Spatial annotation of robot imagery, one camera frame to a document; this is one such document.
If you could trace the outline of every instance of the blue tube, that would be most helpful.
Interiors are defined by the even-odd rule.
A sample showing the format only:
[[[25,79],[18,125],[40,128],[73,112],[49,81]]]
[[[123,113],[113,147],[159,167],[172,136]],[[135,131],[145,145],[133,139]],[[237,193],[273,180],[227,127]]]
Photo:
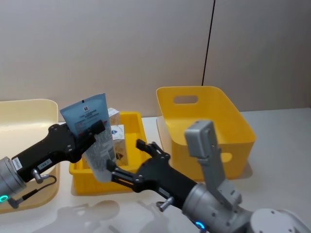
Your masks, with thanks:
[[[86,150],[85,157],[98,181],[111,181],[106,162],[108,159],[115,161],[115,152],[105,94],[92,96],[61,109],[60,112],[75,136],[82,134],[98,120],[103,121],[106,130],[95,135],[96,142]]]

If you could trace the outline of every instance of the white table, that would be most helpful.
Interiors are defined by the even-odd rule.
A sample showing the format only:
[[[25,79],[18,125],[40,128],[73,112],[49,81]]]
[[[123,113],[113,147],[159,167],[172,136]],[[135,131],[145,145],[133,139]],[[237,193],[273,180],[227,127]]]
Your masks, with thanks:
[[[234,184],[244,208],[289,209],[311,222],[311,109],[244,112],[257,135],[249,166]],[[148,142],[160,144],[156,117],[143,118]],[[170,207],[163,214],[152,191],[79,197],[72,194],[69,163],[61,164],[57,195],[39,208],[0,216],[4,233],[197,233]]]

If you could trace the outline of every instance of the yellow bin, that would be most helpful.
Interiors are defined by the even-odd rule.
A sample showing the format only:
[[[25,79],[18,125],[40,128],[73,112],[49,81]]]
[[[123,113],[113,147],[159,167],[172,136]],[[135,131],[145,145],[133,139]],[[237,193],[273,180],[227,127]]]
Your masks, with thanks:
[[[130,172],[136,172],[139,166],[149,158],[148,154],[136,148],[137,139],[146,141],[141,116],[138,112],[121,112],[120,120],[124,125],[128,159],[128,165],[120,167]],[[75,164],[70,163],[69,173],[73,175],[73,184],[78,195],[131,191],[130,188],[117,183],[96,181],[92,170],[84,167],[83,159]]]
[[[163,115],[162,125],[158,120],[161,142],[170,145],[172,167],[193,180],[204,179],[197,159],[189,156],[184,133],[195,121],[209,119],[214,122],[227,178],[234,179],[242,174],[256,136],[221,89],[213,86],[162,87],[156,94]],[[195,100],[176,103],[180,97]],[[163,128],[169,137],[163,137]]]

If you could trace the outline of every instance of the cream plastic bin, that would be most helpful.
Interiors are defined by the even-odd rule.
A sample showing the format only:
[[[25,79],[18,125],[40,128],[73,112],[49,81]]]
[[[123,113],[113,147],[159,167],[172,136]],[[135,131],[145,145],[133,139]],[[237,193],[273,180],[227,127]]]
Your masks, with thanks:
[[[16,100],[0,102],[0,159],[12,158],[23,150],[42,140],[48,134],[48,128],[58,122],[58,107],[52,100]],[[60,165],[51,167],[43,174],[57,177],[57,182],[42,189],[26,201],[17,210],[31,209],[49,202],[57,193],[59,186]],[[14,196],[18,199],[26,193],[47,183],[37,184],[35,180]],[[0,204],[0,213],[16,211],[7,202]]]
[[[185,130],[197,120],[214,122],[222,162],[228,178],[239,177],[256,136],[230,99],[213,86],[162,87],[156,91],[163,117],[157,119],[163,149],[172,155],[171,165],[196,181],[203,174],[197,159],[190,157]],[[195,97],[192,103],[176,103],[178,97]]]

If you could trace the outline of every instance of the basket handle hole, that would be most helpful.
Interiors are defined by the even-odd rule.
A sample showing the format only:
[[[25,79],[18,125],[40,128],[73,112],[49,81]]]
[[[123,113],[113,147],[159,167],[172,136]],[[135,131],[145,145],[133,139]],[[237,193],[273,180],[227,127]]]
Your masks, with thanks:
[[[176,104],[196,103],[197,101],[197,96],[176,96],[174,98],[174,103]]]

